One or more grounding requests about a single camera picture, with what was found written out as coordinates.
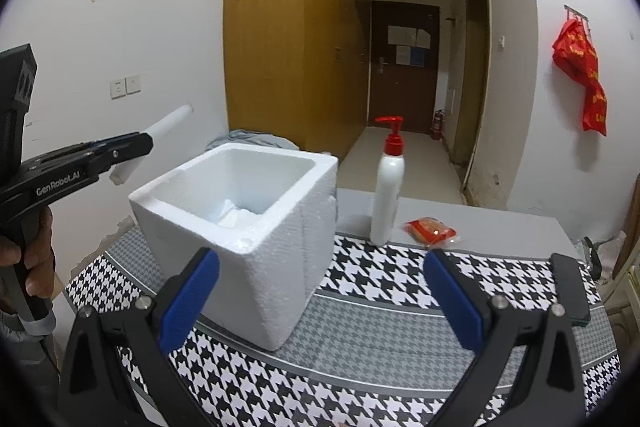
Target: bottle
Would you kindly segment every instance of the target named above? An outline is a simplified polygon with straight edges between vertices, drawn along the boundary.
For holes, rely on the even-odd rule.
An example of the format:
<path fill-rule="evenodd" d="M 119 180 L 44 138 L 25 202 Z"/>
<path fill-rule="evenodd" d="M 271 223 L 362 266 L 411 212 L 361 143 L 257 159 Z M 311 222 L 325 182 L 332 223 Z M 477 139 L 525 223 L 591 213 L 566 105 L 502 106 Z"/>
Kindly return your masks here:
<path fill-rule="evenodd" d="M 386 137 L 385 152 L 378 165 L 378 181 L 373 197 L 373 213 L 371 214 L 371 232 L 369 238 L 377 247 L 388 243 L 398 212 L 400 187 L 404 176 L 404 143 L 400 136 L 403 122 L 401 116 L 383 116 L 376 122 L 389 122 L 391 134 Z"/>

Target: pump nozzle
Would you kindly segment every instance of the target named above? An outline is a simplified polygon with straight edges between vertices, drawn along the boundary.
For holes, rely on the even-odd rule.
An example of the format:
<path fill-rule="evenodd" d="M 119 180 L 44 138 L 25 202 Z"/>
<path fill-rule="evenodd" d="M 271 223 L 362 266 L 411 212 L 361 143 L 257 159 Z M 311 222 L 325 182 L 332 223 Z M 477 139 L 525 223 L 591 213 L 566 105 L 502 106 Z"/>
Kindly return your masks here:
<path fill-rule="evenodd" d="M 404 149 L 404 142 L 400 136 L 400 128 L 404 118 L 402 116 L 381 116 L 376 118 L 378 123 L 390 123 L 391 134 L 386 137 L 385 141 L 385 154 L 389 156 L 402 156 L 402 149 Z"/>

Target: wooden cabinet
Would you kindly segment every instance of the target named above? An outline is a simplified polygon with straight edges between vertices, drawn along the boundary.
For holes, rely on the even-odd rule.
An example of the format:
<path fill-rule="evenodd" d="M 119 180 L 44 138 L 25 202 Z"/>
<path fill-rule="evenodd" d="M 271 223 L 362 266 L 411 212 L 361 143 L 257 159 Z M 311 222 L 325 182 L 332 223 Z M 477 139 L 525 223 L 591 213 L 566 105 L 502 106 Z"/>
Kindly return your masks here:
<path fill-rule="evenodd" d="M 340 158 L 366 124 L 370 0 L 225 0 L 229 127 Z"/>

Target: finger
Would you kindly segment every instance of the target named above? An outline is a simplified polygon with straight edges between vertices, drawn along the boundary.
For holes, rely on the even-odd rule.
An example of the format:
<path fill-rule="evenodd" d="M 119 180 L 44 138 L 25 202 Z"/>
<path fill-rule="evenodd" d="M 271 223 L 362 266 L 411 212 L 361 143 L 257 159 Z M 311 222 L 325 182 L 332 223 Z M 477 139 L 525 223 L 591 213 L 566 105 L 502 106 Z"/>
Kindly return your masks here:
<path fill-rule="evenodd" d="M 27 245 L 24 252 L 24 266 L 30 270 L 38 264 L 44 263 L 51 253 L 51 223 L 53 218 L 51 210 L 46 206 L 40 213 L 40 229 L 36 238 Z"/>
<path fill-rule="evenodd" d="M 20 261 L 20 247 L 0 235 L 0 266 L 13 266 Z"/>
<path fill-rule="evenodd" d="M 25 288 L 31 296 L 48 299 L 53 293 L 55 271 L 53 270 L 53 257 L 49 261 L 38 264 L 29 272 Z"/>

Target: white tube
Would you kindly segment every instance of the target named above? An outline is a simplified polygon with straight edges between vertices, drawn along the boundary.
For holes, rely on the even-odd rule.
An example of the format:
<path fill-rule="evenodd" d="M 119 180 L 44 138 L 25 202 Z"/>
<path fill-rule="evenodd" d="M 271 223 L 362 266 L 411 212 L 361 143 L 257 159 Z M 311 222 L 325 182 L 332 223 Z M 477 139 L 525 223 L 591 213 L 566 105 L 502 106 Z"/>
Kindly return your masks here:
<path fill-rule="evenodd" d="M 193 107 L 190 104 L 185 104 L 182 107 L 179 107 L 172 113 L 169 113 L 166 117 L 162 118 L 162 120 L 157 121 L 151 127 L 146 129 L 146 132 L 153 140 L 154 147 L 158 144 L 158 140 L 161 139 L 164 135 L 166 135 L 169 131 L 171 131 L 174 127 L 178 126 L 182 121 L 186 120 L 186 118 L 193 112 Z M 130 175 L 133 174 L 133 171 L 138 168 L 138 166 L 142 163 L 142 160 L 145 157 L 142 156 L 140 158 L 133 158 L 128 162 L 123 162 L 119 165 L 116 165 L 111 174 L 109 175 L 109 179 L 115 185 L 122 185 L 126 182 Z"/>

